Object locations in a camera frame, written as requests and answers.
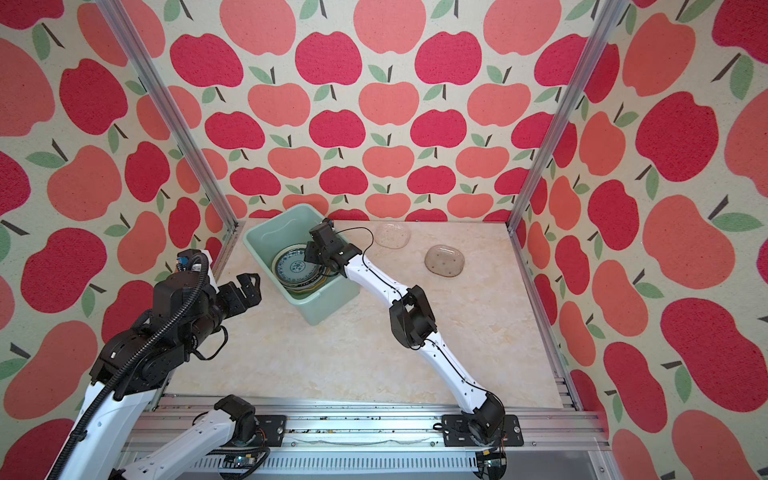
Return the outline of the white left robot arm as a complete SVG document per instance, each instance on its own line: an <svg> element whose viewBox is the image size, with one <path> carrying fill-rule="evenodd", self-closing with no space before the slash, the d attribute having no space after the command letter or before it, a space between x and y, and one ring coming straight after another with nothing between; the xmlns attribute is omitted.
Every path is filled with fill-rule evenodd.
<svg viewBox="0 0 768 480"><path fill-rule="evenodd" d="M257 274L240 274L236 281L218 286L209 267L206 252L180 252L176 271L155 285L151 308L105 344L90 371L82 409L48 478L175 479L207 455L242 461L242 477L263 464L270 449L254 406L228 395L153 453L116 465L136 421L171 373L191 358L203 360L203 341L224 332L224 320L261 301Z"/></svg>

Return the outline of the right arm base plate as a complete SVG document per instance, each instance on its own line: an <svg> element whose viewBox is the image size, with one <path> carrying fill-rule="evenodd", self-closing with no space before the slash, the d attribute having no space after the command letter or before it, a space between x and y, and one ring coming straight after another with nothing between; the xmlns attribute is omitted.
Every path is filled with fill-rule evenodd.
<svg viewBox="0 0 768 480"><path fill-rule="evenodd" d="M486 426L468 415L443 415L433 425L443 436L446 447L522 447L525 444L522 427L515 415L505 415L496 426Z"/></svg>

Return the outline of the blue green patterned plate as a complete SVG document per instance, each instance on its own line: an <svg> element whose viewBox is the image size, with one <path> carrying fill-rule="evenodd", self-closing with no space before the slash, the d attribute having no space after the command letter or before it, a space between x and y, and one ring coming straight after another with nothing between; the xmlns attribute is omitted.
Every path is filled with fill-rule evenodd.
<svg viewBox="0 0 768 480"><path fill-rule="evenodd" d="M305 247L294 245L282 250L273 260L272 271L286 290L305 290L322 278L320 265L305 260Z"/></svg>

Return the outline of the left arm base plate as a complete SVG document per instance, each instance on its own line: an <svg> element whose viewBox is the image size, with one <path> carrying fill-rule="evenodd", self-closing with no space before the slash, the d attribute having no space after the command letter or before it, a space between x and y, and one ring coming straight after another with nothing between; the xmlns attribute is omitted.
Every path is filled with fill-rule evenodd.
<svg viewBox="0 0 768 480"><path fill-rule="evenodd" d="M285 415L256 415L254 435L248 447L268 446L279 448L283 445L287 417Z"/></svg>

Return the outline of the cream plate with grass motif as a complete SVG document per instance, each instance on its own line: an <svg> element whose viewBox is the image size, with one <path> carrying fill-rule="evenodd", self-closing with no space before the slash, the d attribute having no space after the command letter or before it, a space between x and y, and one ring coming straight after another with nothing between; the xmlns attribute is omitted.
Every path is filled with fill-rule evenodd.
<svg viewBox="0 0 768 480"><path fill-rule="evenodd" d="M328 267L306 261L305 250L305 245L292 245L272 261L271 270L278 282L294 296L309 295L335 276Z"/></svg>

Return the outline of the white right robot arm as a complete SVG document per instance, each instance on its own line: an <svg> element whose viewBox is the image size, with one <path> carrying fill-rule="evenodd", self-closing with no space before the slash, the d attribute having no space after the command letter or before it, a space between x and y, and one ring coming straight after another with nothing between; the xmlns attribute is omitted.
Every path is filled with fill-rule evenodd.
<svg viewBox="0 0 768 480"><path fill-rule="evenodd" d="M448 386L472 440L481 447L500 445L505 406L495 393L472 377L447 346L425 291L418 285L408 287L375 266L364 250L335 230L329 218L311 228L309 235L305 260L330 269L380 300L388 308L390 328L397 342L419 352Z"/></svg>

